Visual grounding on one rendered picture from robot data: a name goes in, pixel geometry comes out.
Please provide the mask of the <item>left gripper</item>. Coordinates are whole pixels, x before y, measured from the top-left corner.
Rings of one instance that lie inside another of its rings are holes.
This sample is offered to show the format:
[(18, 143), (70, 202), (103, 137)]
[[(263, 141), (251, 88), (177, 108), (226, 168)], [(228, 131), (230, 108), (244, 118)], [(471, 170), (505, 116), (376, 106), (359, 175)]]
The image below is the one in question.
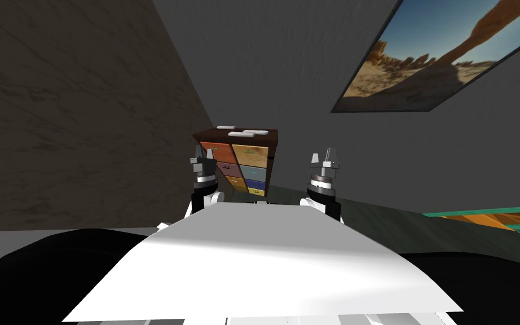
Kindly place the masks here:
[(190, 158), (192, 171), (194, 173), (214, 173), (217, 168), (217, 160), (214, 159), (214, 149), (206, 150), (206, 157), (203, 157), (202, 145), (197, 144), (195, 147), (195, 157)]

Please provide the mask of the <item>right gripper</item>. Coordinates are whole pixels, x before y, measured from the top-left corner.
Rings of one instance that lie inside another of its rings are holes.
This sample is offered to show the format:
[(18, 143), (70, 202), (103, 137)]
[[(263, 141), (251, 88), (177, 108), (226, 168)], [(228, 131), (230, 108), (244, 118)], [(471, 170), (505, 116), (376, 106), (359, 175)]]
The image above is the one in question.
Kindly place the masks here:
[(312, 154), (310, 165), (311, 175), (324, 178), (336, 178), (339, 168), (340, 164), (337, 163), (335, 148), (327, 148), (325, 160), (322, 162), (319, 162), (319, 155), (317, 153)]

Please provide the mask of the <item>brown chest with coloured drawers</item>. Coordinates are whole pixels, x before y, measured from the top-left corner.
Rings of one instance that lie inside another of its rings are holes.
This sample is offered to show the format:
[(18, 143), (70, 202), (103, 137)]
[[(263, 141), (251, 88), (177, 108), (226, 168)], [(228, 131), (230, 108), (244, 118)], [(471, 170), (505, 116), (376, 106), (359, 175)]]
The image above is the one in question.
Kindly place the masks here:
[(234, 190), (267, 196), (278, 130), (216, 126), (193, 137), (204, 150), (212, 151), (217, 169)]

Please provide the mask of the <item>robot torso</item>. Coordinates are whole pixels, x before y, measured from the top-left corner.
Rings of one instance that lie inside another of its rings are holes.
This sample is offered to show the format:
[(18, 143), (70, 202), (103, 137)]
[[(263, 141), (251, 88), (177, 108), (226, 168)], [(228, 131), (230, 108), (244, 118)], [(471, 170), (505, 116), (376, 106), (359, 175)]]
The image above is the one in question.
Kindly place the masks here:
[(138, 243), (65, 320), (459, 310), (417, 266), (315, 208), (216, 203)]

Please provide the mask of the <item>framed desert landscape picture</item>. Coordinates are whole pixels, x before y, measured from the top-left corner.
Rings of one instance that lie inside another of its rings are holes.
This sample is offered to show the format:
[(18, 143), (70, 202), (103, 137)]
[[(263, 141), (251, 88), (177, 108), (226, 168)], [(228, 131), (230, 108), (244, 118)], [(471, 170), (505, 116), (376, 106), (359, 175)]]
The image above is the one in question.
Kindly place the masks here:
[(399, 0), (332, 109), (430, 111), (520, 50), (520, 0)]

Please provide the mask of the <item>orange and green rug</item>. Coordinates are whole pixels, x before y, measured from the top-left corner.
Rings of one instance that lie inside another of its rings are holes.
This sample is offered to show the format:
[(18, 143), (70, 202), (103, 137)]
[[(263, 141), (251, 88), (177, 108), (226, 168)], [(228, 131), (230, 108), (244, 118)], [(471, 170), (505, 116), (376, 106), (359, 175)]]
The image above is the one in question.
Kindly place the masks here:
[(520, 232), (520, 207), (426, 213), (425, 215)]

